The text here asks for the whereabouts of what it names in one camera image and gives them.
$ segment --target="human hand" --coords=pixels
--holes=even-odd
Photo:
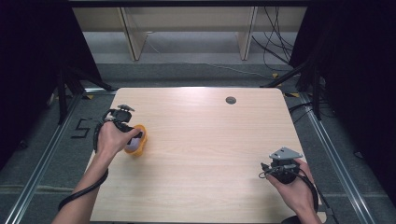
[[[105,122],[99,132],[97,154],[112,159],[124,149],[131,138],[139,133],[140,129],[132,129],[128,133],[123,133],[113,122]]]
[[[309,181],[314,183],[308,164],[299,159],[295,159],[295,161],[300,164],[300,169],[305,172]],[[301,178],[297,177],[293,182],[287,185],[282,184],[272,175],[267,175],[266,178],[277,189],[285,204],[296,213],[302,223],[321,223],[314,209],[311,189]],[[303,222],[303,219],[307,220],[308,218],[313,219],[308,222]]]

